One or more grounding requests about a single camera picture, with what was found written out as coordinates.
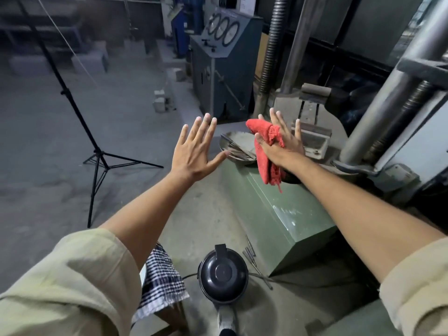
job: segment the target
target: round gauge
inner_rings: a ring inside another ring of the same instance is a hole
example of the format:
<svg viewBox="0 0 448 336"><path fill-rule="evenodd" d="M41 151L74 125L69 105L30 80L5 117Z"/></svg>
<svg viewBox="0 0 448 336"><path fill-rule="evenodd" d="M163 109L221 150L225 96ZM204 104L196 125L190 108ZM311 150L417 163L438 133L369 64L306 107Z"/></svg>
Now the round gauge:
<svg viewBox="0 0 448 336"><path fill-rule="evenodd" d="M216 30L216 27L218 27L218 23L221 20L221 14L216 14L215 16L212 16L210 19L210 26L208 28L208 34L211 35Z"/></svg>
<svg viewBox="0 0 448 336"><path fill-rule="evenodd" d="M227 29L227 32L223 39L223 46L228 46L233 41L233 39L236 37L238 33L238 28L240 27L240 24L238 22L234 22L230 25L230 27Z"/></svg>
<svg viewBox="0 0 448 336"><path fill-rule="evenodd" d="M218 26L218 29L216 30L215 40L219 40L223 37L225 30L227 29L227 26L228 26L228 17L224 17L221 20L220 25Z"/></svg>

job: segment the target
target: sleeve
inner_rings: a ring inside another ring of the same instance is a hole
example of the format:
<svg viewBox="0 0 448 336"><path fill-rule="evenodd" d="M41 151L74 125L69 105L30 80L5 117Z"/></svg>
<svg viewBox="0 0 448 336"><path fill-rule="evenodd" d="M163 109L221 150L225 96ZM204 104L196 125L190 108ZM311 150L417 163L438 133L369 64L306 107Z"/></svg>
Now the sleeve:
<svg viewBox="0 0 448 336"><path fill-rule="evenodd" d="M70 334L104 335L113 326L115 334L126 336L142 294L138 273L111 232L68 235L0 295L0 324L7 326L0 334L64 335L77 328Z"/></svg>
<svg viewBox="0 0 448 336"><path fill-rule="evenodd" d="M379 296L395 328L405 336L448 335L448 238L399 263Z"/></svg>

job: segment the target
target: red cloth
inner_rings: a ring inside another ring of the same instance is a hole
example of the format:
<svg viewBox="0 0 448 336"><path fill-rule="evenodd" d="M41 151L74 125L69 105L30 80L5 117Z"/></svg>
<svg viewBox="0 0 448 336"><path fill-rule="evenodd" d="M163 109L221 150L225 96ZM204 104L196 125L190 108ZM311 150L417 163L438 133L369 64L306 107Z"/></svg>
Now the red cloth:
<svg viewBox="0 0 448 336"><path fill-rule="evenodd" d="M261 119L249 119L246 121L246 126L250 129L250 131L255 133L260 133L263 137L264 141L266 141L269 145L272 145L274 142L278 142L281 147L284 148L283 137L280 133L280 127L271 124L265 120ZM257 163L258 163L258 171L260 172L261 179L265 184L278 185L280 189L281 183L281 169L272 163L266 156L261 148L258 141L255 139L255 152L257 154Z"/></svg>

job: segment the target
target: hand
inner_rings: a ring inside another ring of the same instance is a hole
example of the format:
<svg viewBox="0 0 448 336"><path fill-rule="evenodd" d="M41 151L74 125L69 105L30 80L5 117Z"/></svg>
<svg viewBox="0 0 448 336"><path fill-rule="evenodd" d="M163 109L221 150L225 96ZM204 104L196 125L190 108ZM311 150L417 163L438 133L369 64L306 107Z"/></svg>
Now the hand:
<svg viewBox="0 0 448 336"><path fill-rule="evenodd" d="M179 172L193 182L212 173L228 155L227 151L223 151L208 161L207 154L215 129L216 118L211 119L208 113L204 120L196 118L188 136L188 125L184 125L174 149L171 172Z"/></svg>
<svg viewBox="0 0 448 336"><path fill-rule="evenodd" d="M291 153L305 155L305 149L301 140L300 120L296 120L294 135L292 135L291 130L288 129L288 126L285 124L280 111L275 113L274 109L271 108L269 114L271 115L272 124L280 126L280 133L283 137L285 148L281 148L278 143L274 143L272 146L269 146L269 144L263 140L263 137L259 133L255 134L255 139L257 139L269 160L277 166L287 168L287 162L290 160Z"/></svg>
<svg viewBox="0 0 448 336"><path fill-rule="evenodd" d="M284 122L284 119L280 111L277 111L277 113L275 113L274 109L271 108L269 110L269 115L271 116L272 124L280 126L280 133L283 137L285 148L292 152L297 152L302 155L305 155L305 149L303 148L301 138L300 120L299 119L296 120L294 135L292 135L291 129L288 128L288 125ZM258 115L258 118L264 120L264 117L261 114Z"/></svg>

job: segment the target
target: tripod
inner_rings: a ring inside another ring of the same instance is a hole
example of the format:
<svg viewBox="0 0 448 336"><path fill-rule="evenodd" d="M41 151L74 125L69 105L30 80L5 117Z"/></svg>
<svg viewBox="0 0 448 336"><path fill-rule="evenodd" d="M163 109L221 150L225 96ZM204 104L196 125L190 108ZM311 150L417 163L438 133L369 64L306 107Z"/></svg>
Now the tripod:
<svg viewBox="0 0 448 336"><path fill-rule="evenodd" d="M23 14L23 16L25 17L28 26L31 29L31 32L34 34L34 37L37 41L37 43L39 44L40 48L42 49L43 54L45 55L45 58L47 59L48 63L50 64L53 73L55 74L56 78L59 81L60 86L62 87L62 91L61 94L65 95L66 98L68 99L68 101L70 102L70 105L72 105L73 110L76 113L76 116L78 117L79 121L81 122L81 125L84 129L84 131L86 131L87 136L89 137L92 145L93 145L93 156L88 158L87 160L85 160L83 162L83 164L87 164L87 163L92 163L95 165L95 173L93 174L93 184L92 184L92 192L91 192L91 198L90 198L90 207L89 207L89 218L87 220L87 228L90 228L92 225L92 211L93 211L93 202L95 199L95 195L98 192L99 187L101 186L101 184L103 183L103 180L106 176L106 174L108 173L108 171L110 169L113 168L123 168L125 166L131 166L131 165L136 165L136 164L144 164L144 165L150 165L150 166L154 166L157 168L164 168L163 166L160 165L156 165L156 164L152 164L152 163L146 163L143 162L141 160L136 160L136 159L131 159L131 158L126 158L126 157L122 157L120 155L116 155L116 154L111 154L111 153L106 153L103 150L101 150L98 146L98 144L96 143L95 139L93 138L92 133L90 132L90 129L87 127L87 124L84 120L84 118L81 115L81 112L79 111L75 100L73 99L73 96L70 92L70 90L67 88L64 80L62 79L61 75L59 74L58 69L56 68L56 64L52 58L52 56L50 55L50 53L48 52L47 47L45 46L39 32L36 29L36 26L33 24L33 22L31 21L31 17L28 14L28 12L26 11L24 5L22 4L22 2L20 0L17 1L20 7L20 10ZM123 159L123 160L127 160L129 161L129 163L123 163L123 164L117 164L117 165L109 165L106 162L106 159L104 158L104 156L109 156L109 157L114 157L114 158L119 158L119 159ZM99 167L102 167L103 173L101 174L101 176L98 178L98 170Z"/></svg>

